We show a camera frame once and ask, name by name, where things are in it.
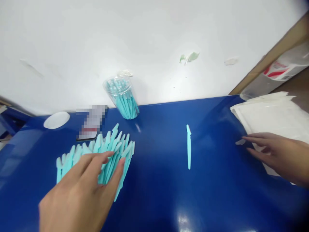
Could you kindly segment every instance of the plastic container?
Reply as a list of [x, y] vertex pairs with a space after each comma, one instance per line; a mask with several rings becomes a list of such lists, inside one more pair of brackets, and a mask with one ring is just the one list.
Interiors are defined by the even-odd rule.
[[125, 119], [134, 119], [139, 115], [130, 77], [125, 75], [111, 77], [104, 81], [103, 87]]
[[309, 66], [309, 41], [283, 53], [240, 94], [243, 100], [270, 93]]

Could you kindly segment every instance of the fingernail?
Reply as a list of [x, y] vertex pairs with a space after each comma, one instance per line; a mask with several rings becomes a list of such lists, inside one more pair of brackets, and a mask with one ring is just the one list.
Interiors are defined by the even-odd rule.
[[125, 164], [125, 161], [126, 161], [126, 158], [124, 157], [124, 158], [121, 158], [120, 160], [119, 160], [119, 164], [120, 165], [124, 165]]

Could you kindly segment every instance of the right hand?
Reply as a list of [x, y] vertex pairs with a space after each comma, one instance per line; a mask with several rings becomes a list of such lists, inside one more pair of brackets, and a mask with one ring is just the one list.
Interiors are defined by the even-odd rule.
[[255, 158], [288, 181], [309, 187], [309, 145], [307, 143], [272, 133], [254, 133], [242, 138], [265, 147], [261, 152], [247, 148]]

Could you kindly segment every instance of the left hand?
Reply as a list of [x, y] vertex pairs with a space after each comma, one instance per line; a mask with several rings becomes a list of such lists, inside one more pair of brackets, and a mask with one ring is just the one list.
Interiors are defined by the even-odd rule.
[[98, 185], [103, 163], [114, 152], [86, 154], [42, 199], [40, 232], [100, 231], [123, 173], [122, 158], [106, 186]]

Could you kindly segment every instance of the hand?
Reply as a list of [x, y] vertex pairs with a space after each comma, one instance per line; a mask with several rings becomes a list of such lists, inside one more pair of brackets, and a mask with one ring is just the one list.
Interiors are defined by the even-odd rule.
[[42, 199], [41, 232], [100, 231], [115, 199], [125, 159], [106, 186], [98, 185], [103, 163], [114, 152], [86, 154]]
[[261, 152], [247, 148], [255, 158], [288, 181], [309, 187], [309, 145], [307, 143], [272, 133], [254, 133], [243, 139], [265, 147]]

